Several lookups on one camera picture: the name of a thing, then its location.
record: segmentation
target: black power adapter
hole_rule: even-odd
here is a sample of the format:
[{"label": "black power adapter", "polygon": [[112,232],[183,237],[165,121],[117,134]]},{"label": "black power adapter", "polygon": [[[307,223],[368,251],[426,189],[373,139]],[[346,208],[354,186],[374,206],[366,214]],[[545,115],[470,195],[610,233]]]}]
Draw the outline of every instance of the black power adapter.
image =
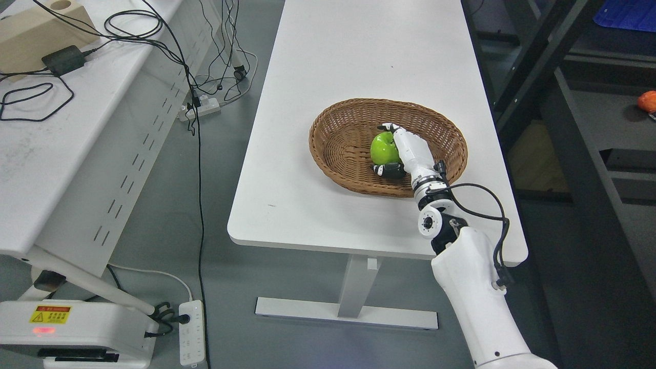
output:
[{"label": "black power adapter", "polygon": [[75,45],[64,47],[41,58],[45,66],[57,77],[81,68],[86,63],[85,56],[93,51],[80,51]]}]

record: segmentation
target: woven basket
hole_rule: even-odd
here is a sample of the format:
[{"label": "woven basket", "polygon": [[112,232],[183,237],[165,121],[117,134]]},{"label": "woven basket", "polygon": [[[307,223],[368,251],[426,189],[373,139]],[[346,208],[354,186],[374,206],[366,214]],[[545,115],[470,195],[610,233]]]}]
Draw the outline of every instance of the woven basket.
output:
[{"label": "woven basket", "polygon": [[444,160],[452,183],[467,165],[467,144],[460,130],[440,113],[411,102],[353,98],[324,110],[310,129],[310,151],[330,179],[361,194],[412,197],[410,176],[385,179],[373,173],[369,147],[382,123],[396,123],[421,136],[435,161]]}]

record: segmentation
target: blue object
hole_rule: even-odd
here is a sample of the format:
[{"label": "blue object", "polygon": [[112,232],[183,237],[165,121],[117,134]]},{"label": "blue object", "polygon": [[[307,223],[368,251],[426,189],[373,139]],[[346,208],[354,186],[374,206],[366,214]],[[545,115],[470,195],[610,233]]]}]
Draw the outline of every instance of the blue object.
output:
[{"label": "blue object", "polygon": [[656,1],[606,0],[594,22],[603,27],[656,32]]}]

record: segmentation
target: white desk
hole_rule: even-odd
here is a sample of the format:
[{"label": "white desk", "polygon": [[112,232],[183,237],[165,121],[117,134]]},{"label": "white desk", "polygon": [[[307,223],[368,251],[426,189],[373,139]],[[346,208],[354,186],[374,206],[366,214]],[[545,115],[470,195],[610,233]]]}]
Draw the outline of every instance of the white desk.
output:
[{"label": "white desk", "polygon": [[[380,257],[435,255],[417,230],[419,212],[412,199],[350,192],[314,163],[308,148],[314,118],[331,104],[354,97],[416,102],[453,121],[469,153],[458,183],[479,183],[499,196],[511,222],[504,260],[517,265],[527,257],[457,0],[286,1],[228,232],[243,245],[352,255],[340,304],[260,298],[257,313],[435,329],[434,313],[360,309]],[[498,214],[483,192],[458,188],[454,193],[471,209]],[[466,219],[498,239],[499,222]]]},{"label": "white desk", "polygon": [[[109,15],[148,9],[139,0],[79,2],[103,33]],[[169,23],[196,72],[212,42],[200,4],[149,2]],[[17,1],[3,16],[33,6]],[[216,24],[209,3],[205,9]],[[133,32],[154,24],[134,16],[115,21]],[[166,31],[155,38],[176,50]],[[114,42],[88,59],[63,76],[75,98],[53,117],[40,123],[0,122],[0,253],[59,272],[98,293],[100,280],[89,277],[102,274],[188,86],[182,67],[148,45]],[[5,81],[0,95],[42,79]],[[63,87],[57,91],[7,109],[5,117],[43,117],[68,97]]]}]

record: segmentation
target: table base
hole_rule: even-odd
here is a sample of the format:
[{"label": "table base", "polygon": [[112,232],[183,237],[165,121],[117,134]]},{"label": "table base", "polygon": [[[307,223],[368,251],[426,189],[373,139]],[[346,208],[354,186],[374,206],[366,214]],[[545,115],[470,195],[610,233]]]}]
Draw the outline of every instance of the table base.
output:
[{"label": "table base", "polygon": [[334,320],[365,324],[379,324],[423,330],[438,329],[438,315],[434,311],[391,309],[387,307],[363,306],[357,318],[337,316],[340,304],[316,301],[273,299],[258,297],[255,314],[262,316],[283,316]]}]

